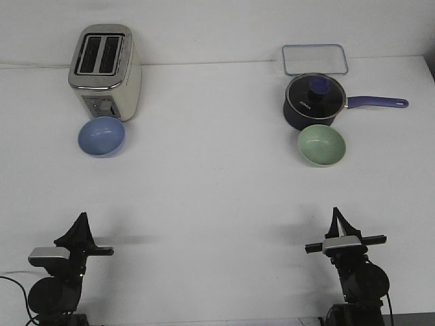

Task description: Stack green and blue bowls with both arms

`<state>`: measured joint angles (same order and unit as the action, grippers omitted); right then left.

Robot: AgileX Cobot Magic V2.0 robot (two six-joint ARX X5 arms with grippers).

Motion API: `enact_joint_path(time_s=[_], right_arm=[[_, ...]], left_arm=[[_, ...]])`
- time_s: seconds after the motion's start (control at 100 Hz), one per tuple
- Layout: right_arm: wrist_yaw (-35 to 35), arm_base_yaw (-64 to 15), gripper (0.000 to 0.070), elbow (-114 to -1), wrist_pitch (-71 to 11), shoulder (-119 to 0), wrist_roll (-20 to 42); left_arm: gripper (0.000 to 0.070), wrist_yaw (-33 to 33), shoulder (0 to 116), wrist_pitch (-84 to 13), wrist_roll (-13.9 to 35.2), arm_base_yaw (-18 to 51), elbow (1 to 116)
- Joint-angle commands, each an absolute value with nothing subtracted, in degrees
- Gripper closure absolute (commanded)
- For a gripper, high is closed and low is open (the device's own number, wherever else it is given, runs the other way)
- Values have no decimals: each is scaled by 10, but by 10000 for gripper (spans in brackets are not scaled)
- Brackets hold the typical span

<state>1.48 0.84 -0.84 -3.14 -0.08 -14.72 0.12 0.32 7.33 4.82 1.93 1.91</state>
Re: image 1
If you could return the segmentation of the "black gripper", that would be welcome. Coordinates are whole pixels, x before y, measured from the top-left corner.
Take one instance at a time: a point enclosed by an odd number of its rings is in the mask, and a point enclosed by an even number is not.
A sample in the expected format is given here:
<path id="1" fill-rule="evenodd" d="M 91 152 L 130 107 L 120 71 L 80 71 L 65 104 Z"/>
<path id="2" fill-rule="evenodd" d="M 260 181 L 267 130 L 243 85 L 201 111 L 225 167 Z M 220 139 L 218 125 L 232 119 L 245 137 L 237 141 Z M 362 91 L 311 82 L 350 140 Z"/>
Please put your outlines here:
<path id="1" fill-rule="evenodd" d="M 82 277 L 86 273 L 86 262 L 89 257 L 112 256 L 113 247 L 97 247 L 90 230 L 88 216 L 85 212 L 80 213 L 68 231 L 57 238 L 54 244 L 58 247 L 74 247 L 82 240 L 82 234 L 87 247 L 90 249 L 74 249 L 69 252 L 69 258 L 56 258 L 50 268 L 50 275 L 55 277 Z"/>
<path id="2" fill-rule="evenodd" d="M 344 236 L 357 236 L 362 241 L 362 246 L 351 247 L 341 250 L 333 251 L 334 255 L 327 256 L 331 259 L 333 265 L 338 268 L 341 262 L 345 264 L 352 264 L 353 261 L 365 260 L 364 256 L 368 252 L 368 246 L 370 245 L 382 245 L 387 242 L 387 236 L 376 235 L 376 236 L 366 236 L 361 237 L 361 231 L 354 228 L 343 216 L 337 207 L 333 208 L 332 221 L 328 232 L 325 234 L 325 238 L 337 238 L 339 237 L 338 222 L 341 225 L 341 229 Z M 322 252 L 321 246 L 322 242 L 315 242 L 311 244 L 306 244 L 304 246 L 305 252 L 318 253 Z"/>

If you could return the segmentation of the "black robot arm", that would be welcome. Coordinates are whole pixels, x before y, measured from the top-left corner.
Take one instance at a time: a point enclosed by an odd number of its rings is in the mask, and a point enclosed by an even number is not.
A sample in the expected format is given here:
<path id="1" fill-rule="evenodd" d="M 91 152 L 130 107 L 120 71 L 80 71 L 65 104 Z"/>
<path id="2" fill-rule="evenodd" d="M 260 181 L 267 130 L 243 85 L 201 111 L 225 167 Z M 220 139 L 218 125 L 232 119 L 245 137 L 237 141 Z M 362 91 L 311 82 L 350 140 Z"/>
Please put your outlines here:
<path id="1" fill-rule="evenodd" d="M 113 247 L 99 247 L 83 212 L 71 228 L 54 241 L 53 247 L 35 247 L 28 262 L 44 268 L 48 276 L 38 280 L 29 291 L 29 308 L 39 325 L 89 325 L 88 317 L 77 313 L 83 277 L 89 257 L 111 256 Z"/>
<path id="2" fill-rule="evenodd" d="M 323 253 L 338 272 L 344 302 L 334 304 L 321 325 L 384 325 L 382 298 L 388 297 L 390 282 L 385 271 L 368 257 L 370 245 L 386 243 L 387 236 L 362 236 L 333 208 L 332 221 L 322 242 L 305 245 L 305 252 Z"/>

